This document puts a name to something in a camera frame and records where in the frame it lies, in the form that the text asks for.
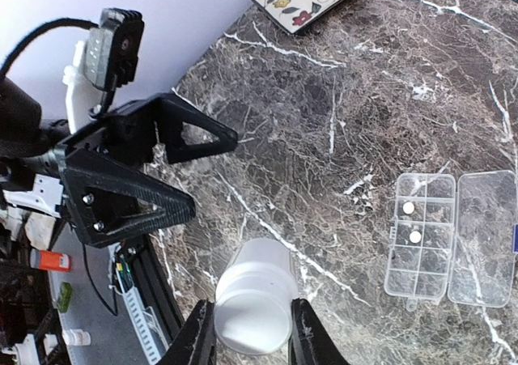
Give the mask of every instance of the white bottle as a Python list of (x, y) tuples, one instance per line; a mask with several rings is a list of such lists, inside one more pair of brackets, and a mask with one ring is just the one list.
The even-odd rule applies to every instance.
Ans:
[(246, 355), (279, 350), (291, 335), (291, 301), (298, 297), (290, 251), (275, 240), (247, 242), (216, 288), (218, 339)]
[(91, 344), (90, 334), (81, 329), (63, 330), (62, 336), (67, 346), (89, 346)]

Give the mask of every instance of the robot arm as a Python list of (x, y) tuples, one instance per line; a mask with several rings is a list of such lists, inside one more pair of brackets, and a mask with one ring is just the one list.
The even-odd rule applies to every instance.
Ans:
[[(143, 29), (138, 12), (103, 11), (66, 68), (68, 122), (41, 124), (40, 105), (9, 79), (0, 82), (4, 205), (64, 218), (98, 248), (194, 218), (192, 197), (139, 168), (158, 142), (169, 163), (180, 163), (233, 151), (237, 133), (172, 93), (108, 112), (115, 90), (134, 80)], [(184, 124), (217, 139), (187, 145)], [(139, 200), (156, 210), (142, 212)]]

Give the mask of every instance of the white round disc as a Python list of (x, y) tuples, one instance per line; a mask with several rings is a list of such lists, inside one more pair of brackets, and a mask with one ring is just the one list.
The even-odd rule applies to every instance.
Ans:
[(421, 233), (419, 231), (412, 231), (410, 233), (410, 242), (414, 244), (421, 242)]
[(407, 202), (403, 205), (403, 212), (405, 214), (412, 214), (415, 211), (414, 203)]

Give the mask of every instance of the screw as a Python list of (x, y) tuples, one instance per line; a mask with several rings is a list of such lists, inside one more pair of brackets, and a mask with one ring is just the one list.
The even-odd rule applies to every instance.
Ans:
[(83, 202), (87, 206), (91, 205), (94, 202), (94, 194), (93, 193), (89, 193), (88, 195), (85, 195), (83, 197)]
[(130, 46), (130, 40), (129, 39), (124, 39), (121, 43), (121, 49), (123, 51), (126, 51)]
[(99, 221), (98, 223), (94, 223), (94, 229), (96, 231), (103, 231), (104, 230), (104, 222), (103, 221)]
[(92, 116), (99, 115), (100, 111), (103, 109), (103, 107), (100, 104), (97, 104), (95, 107), (90, 109), (90, 114)]

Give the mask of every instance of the dark marble surface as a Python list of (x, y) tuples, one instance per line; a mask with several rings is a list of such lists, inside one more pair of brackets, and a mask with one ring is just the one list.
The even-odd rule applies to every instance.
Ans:
[(214, 298), (242, 242), (271, 237), (352, 364), (518, 363), (516, 278), (502, 309), (407, 312), (383, 288), (401, 173), (516, 170), (517, 41), (510, 0), (349, 0), (298, 37), (250, 9), (176, 89), (239, 132), (236, 153), (169, 167), (158, 149), (148, 168), (197, 201), (156, 236), (182, 309)]

